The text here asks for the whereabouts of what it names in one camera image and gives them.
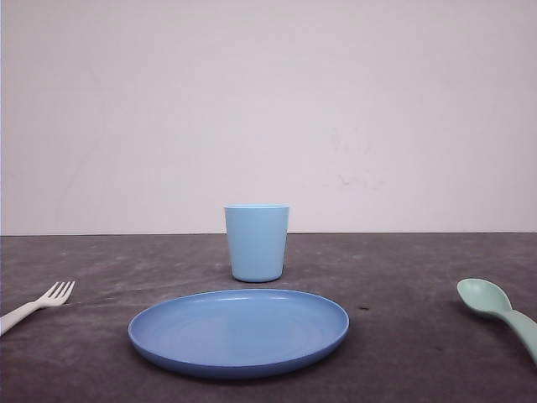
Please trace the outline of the light blue plastic cup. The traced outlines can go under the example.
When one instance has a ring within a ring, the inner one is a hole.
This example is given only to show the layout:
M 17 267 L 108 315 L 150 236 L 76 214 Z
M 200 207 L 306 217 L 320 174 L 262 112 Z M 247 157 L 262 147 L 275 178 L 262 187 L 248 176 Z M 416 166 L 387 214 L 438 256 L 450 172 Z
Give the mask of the light blue plastic cup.
M 283 274 L 289 207 L 242 204 L 224 207 L 232 276 L 263 283 Z

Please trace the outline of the mint green plastic spoon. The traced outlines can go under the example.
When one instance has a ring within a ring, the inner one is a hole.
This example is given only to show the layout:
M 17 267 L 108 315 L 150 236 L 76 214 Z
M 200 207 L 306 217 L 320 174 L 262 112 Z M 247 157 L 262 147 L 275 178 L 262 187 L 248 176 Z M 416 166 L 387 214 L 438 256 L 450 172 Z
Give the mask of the mint green plastic spoon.
M 484 279 L 466 278 L 457 282 L 456 290 L 462 302 L 477 315 L 506 323 L 536 364 L 536 321 L 513 309 L 508 295 L 498 285 Z

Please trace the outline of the white plastic fork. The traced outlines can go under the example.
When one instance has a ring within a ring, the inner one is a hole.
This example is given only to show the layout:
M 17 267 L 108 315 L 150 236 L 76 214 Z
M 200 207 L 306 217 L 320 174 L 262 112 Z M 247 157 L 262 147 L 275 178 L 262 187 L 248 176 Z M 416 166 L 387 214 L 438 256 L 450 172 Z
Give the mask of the white plastic fork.
M 75 281 L 56 282 L 37 300 L 27 302 L 1 317 L 1 335 L 34 312 L 64 305 L 75 288 Z

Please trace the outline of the blue plastic plate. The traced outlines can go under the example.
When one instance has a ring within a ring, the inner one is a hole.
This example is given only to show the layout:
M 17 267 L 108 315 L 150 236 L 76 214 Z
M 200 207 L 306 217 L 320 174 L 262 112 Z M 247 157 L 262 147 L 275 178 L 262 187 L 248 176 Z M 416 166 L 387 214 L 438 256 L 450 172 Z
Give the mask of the blue plastic plate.
M 168 371 L 203 379 L 258 379 L 315 364 L 349 330 L 347 312 L 298 290 L 218 290 L 141 311 L 128 325 L 135 350 Z

